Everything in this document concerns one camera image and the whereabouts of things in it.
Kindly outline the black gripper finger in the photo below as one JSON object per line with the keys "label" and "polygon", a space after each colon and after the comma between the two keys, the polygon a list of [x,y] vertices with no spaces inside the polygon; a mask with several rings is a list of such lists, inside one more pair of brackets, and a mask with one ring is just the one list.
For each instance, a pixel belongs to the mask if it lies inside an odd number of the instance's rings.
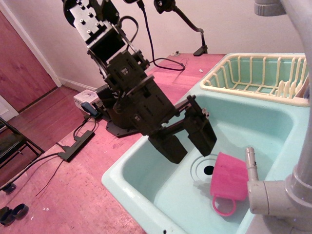
{"label": "black gripper finger", "polygon": [[149,136],[151,144],[170,162],[179,164],[187,151],[176,136]]}
{"label": "black gripper finger", "polygon": [[190,141],[203,156],[211,154],[216,144],[217,137],[208,120],[199,124],[191,121],[186,125],[186,131],[188,132]]}

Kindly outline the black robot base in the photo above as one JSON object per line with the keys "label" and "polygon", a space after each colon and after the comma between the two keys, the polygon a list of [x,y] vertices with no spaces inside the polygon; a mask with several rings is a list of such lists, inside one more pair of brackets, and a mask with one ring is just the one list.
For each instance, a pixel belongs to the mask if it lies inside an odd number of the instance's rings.
{"label": "black robot base", "polygon": [[119,114],[113,109],[118,101],[118,94],[113,93],[107,84],[97,88],[96,94],[101,101],[101,112],[107,120],[106,130],[109,133],[118,138],[139,133],[124,114]]}

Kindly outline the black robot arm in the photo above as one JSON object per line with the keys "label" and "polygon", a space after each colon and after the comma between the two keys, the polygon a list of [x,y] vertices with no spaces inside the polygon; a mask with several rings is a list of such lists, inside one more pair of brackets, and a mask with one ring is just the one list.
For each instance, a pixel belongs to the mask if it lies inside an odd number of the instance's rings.
{"label": "black robot arm", "polygon": [[207,111],[195,96],[175,105],[169,101],[154,77],[146,74],[149,62],[126,38],[122,18],[111,1],[65,0],[63,12],[104,78],[105,85],[96,93],[113,128],[147,136],[175,164],[187,154],[176,136],[183,130],[203,156],[212,152],[217,138]]}

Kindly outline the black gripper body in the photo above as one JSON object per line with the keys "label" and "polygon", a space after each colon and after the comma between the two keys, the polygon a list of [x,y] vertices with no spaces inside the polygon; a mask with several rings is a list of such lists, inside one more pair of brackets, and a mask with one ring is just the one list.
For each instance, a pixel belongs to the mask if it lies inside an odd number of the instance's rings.
{"label": "black gripper body", "polygon": [[124,114],[145,136],[173,136],[186,130],[191,121],[199,124],[208,120],[209,115],[196,102],[195,96],[187,96],[174,105],[153,79],[139,82],[114,79],[113,91],[118,94],[113,109]]}

